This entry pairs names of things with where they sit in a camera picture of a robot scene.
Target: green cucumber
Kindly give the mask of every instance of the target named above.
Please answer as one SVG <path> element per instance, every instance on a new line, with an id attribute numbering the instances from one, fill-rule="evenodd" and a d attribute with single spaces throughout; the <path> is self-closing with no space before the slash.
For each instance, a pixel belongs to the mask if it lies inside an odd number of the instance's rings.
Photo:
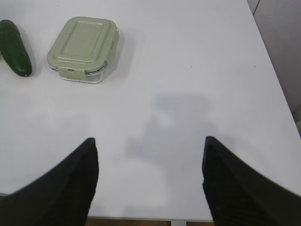
<path id="1" fill-rule="evenodd" d="M 17 26 L 10 20 L 0 21 L 0 52 L 9 67 L 22 77 L 32 73 L 32 64 Z"/>

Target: glass food container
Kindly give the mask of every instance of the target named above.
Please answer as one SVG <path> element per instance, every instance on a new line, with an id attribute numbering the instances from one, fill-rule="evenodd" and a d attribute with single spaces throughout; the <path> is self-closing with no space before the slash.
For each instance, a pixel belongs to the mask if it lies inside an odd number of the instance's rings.
<path id="1" fill-rule="evenodd" d="M 114 59 L 118 40 L 113 21 L 71 18 L 48 53 L 49 67 L 65 80 L 98 83 Z"/>

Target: table surface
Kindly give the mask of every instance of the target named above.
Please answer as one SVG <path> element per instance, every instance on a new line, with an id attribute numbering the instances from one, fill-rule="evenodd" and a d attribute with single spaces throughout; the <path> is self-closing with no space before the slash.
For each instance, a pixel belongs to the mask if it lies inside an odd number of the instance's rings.
<path id="1" fill-rule="evenodd" d="M 301 194 L 301 140 L 246 1 L 2 0 L 31 78 L 0 61 L 0 192 L 47 172 L 95 137 L 90 216 L 210 220 L 201 161 L 215 136 Z M 103 83 L 64 81 L 47 53 L 74 16 L 113 20 L 120 41 Z"/>

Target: lid clip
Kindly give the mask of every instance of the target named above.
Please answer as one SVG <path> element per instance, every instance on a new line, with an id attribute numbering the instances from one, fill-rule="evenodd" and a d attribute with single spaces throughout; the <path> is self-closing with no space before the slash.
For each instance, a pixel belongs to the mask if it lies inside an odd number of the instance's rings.
<path id="1" fill-rule="evenodd" d="M 59 67 L 58 73 L 61 77 L 64 77 L 65 79 L 86 81 L 86 74 L 84 70 Z"/>

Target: green plastic lid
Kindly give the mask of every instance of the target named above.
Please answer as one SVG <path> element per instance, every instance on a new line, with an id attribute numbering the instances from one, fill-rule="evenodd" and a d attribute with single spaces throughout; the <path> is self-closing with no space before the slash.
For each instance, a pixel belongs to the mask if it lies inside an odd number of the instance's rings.
<path id="1" fill-rule="evenodd" d="M 67 80 L 99 82 L 102 75 L 95 75 L 112 63 L 118 40 L 114 22 L 74 17 L 65 24 L 49 51 L 49 66 Z"/>

